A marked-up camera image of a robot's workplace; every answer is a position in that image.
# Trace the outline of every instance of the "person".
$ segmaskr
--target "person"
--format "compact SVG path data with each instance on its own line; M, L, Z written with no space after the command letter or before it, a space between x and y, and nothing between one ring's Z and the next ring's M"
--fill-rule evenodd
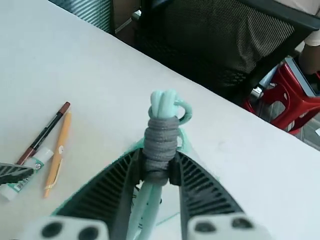
M320 0L276 0L288 7L320 17ZM304 40L304 48L298 58L300 69L305 75L320 71L320 30L312 32Z

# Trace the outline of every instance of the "red stool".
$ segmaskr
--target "red stool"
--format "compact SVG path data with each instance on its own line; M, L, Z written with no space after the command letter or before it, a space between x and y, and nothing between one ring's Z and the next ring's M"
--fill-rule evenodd
M261 101L268 105L280 101L284 105L285 110L272 120L271 124L284 130L289 124L294 122L294 126L289 133L295 134L299 132L300 128L310 119L320 112L320 97L315 95L314 97L310 97L306 94L306 91L304 90L307 88L305 78L300 72L294 74L291 67L296 69L298 69L298 67L295 64L293 66L292 63L288 63L289 61L286 61L276 70L271 80L276 86L265 90ZM303 78L304 88L297 79L297 75L299 75L300 78ZM249 101L245 103L244 108L249 112L256 114Z

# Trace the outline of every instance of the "cable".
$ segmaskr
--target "cable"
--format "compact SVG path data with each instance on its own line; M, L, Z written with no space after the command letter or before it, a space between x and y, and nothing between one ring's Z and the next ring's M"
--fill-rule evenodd
M183 138L178 130L179 120L176 117L178 107L175 101L178 96L175 90L154 91L151 94L151 112L148 128L145 132L143 153L148 159L147 178L143 182L132 209L126 240L133 240L142 218L142 230L137 240L147 240L156 223L159 211L162 186L168 181L166 170L178 146L177 137Z

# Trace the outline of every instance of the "chair backrest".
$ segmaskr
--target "chair backrest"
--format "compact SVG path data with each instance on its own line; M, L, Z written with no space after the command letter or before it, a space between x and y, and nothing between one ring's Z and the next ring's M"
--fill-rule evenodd
M142 2L136 47L240 104L320 19L273 0Z
M86 22L114 35L112 0L49 0Z

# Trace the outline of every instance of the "gray cord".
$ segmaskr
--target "gray cord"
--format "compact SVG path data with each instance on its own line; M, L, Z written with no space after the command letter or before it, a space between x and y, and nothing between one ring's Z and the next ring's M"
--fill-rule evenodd
M168 182L169 161L175 157L179 135L179 119L150 118L144 132L143 153L145 160L145 181L164 186Z

